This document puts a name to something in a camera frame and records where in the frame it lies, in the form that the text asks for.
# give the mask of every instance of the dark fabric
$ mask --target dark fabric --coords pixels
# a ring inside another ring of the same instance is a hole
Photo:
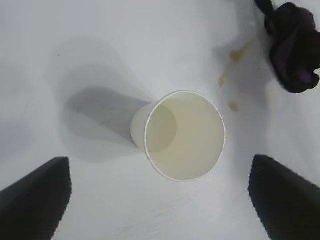
[[[254,157],[248,187],[272,240],[320,239],[320,188],[265,155]]]
[[[69,159],[56,157],[0,192],[0,240],[50,240],[72,193]]]
[[[290,93],[302,93],[319,83],[320,35],[312,13],[293,3],[274,11],[271,0],[255,0],[265,14],[265,28],[274,36],[270,60],[281,85]]]

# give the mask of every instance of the liquid spill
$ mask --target liquid spill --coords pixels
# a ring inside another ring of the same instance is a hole
[[[239,106],[234,102],[230,102],[228,104],[228,107],[232,112],[235,112],[235,113],[239,112]]]
[[[229,57],[234,64],[239,64],[243,60],[244,56],[246,55],[247,51],[250,47],[254,44],[255,38],[248,41],[240,50],[231,51]]]
[[[222,89],[224,85],[225,85],[225,73],[223,73],[219,78],[219,87]]]

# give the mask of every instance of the yellow liquid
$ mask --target yellow liquid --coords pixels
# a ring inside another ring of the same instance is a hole
[[[169,98],[152,115],[146,133],[153,163],[176,180],[198,178],[216,164],[225,131],[216,109],[200,96]]]

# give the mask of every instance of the liquid stain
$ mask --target liquid stain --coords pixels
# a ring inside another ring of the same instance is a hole
[[[225,73],[223,73],[219,78],[219,87],[222,89],[224,85],[225,85]]]
[[[234,64],[239,64],[243,60],[244,56],[246,55],[247,51],[253,45],[255,39],[251,39],[248,41],[240,50],[231,51],[229,57]]]
[[[230,102],[228,104],[228,107],[229,107],[230,111],[232,111],[232,112],[235,112],[235,113],[239,112],[239,106],[234,102]]]

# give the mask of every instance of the white surface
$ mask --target white surface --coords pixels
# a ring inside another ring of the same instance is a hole
[[[281,89],[259,40],[219,88],[230,51],[257,35],[252,2],[1,0],[0,189],[69,156],[54,240],[267,240],[247,192],[252,159],[320,185],[320,87]],[[319,1],[294,2],[320,25]],[[160,176],[127,140],[133,113],[176,90],[209,98],[226,125],[221,160],[195,182]]]

